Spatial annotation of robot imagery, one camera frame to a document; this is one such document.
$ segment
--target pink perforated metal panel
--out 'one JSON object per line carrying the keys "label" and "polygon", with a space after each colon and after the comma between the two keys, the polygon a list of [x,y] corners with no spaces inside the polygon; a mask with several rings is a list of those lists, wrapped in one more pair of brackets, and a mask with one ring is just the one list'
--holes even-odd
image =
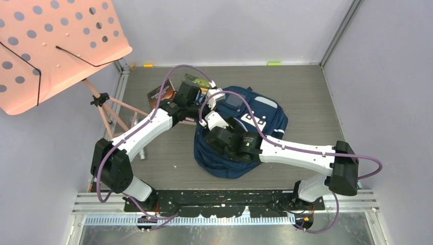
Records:
{"label": "pink perforated metal panel", "polygon": [[[42,72],[43,102],[132,51],[110,0],[0,1],[0,41]],[[0,108],[37,105],[39,73],[0,46]]]}

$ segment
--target green sticky note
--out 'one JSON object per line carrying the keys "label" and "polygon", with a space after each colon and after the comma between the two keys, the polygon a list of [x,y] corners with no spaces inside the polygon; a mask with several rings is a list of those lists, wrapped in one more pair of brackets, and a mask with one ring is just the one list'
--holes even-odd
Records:
{"label": "green sticky note", "polygon": [[281,65],[281,62],[268,62],[268,65]]}

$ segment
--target gray wood tabletop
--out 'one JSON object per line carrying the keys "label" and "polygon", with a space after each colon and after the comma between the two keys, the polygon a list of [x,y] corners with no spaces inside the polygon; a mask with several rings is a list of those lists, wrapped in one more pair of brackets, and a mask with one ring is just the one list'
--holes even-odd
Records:
{"label": "gray wood tabletop", "polygon": [[[147,94],[161,84],[169,69],[139,67],[131,71],[123,102],[150,112]],[[343,140],[319,66],[215,66],[201,69],[219,87],[252,87],[254,91],[276,100],[288,116],[284,140],[312,145],[335,145],[337,140]],[[176,89],[185,73],[202,78],[194,70],[180,68],[170,76]],[[128,123],[132,115],[133,112],[126,108],[119,112]],[[217,178],[196,163],[194,134],[195,126],[185,124],[178,124],[162,133],[146,146],[145,161],[138,157],[134,159],[134,175],[157,189],[292,189],[296,181],[316,174],[285,164],[263,163],[238,179]]]}

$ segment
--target navy blue bag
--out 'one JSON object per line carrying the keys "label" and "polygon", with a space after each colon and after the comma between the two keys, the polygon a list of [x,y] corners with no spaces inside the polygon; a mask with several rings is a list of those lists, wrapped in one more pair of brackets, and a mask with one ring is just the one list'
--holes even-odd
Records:
{"label": "navy blue bag", "polygon": [[[261,94],[253,92],[249,87],[244,89],[237,86],[230,86],[223,90],[233,91],[240,94],[248,102],[254,111],[254,116],[262,132],[265,135],[281,139],[284,135],[288,118],[281,106],[275,101]],[[235,95],[226,94],[226,99],[217,103],[217,112],[224,119],[233,116],[235,120],[247,131],[257,132],[247,107],[242,100]],[[205,141],[209,133],[208,128],[197,124],[194,138],[194,158],[200,166],[214,176],[236,179],[248,171],[260,165],[260,162],[244,163],[230,160],[227,155],[219,155]]]}

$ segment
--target gray wall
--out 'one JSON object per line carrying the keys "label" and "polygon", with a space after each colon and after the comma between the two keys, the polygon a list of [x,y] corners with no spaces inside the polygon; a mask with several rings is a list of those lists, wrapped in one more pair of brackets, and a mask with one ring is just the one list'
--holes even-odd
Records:
{"label": "gray wall", "polygon": [[325,67],[346,139],[384,163],[364,184],[395,244],[433,239],[432,12],[430,0],[365,1]]}
{"label": "gray wall", "polygon": [[[91,81],[112,92],[110,65]],[[85,191],[103,123],[78,83],[19,115],[0,110],[1,244],[62,244],[78,191]]]}
{"label": "gray wall", "polygon": [[137,65],[318,63],[352,0],[114,0]]}

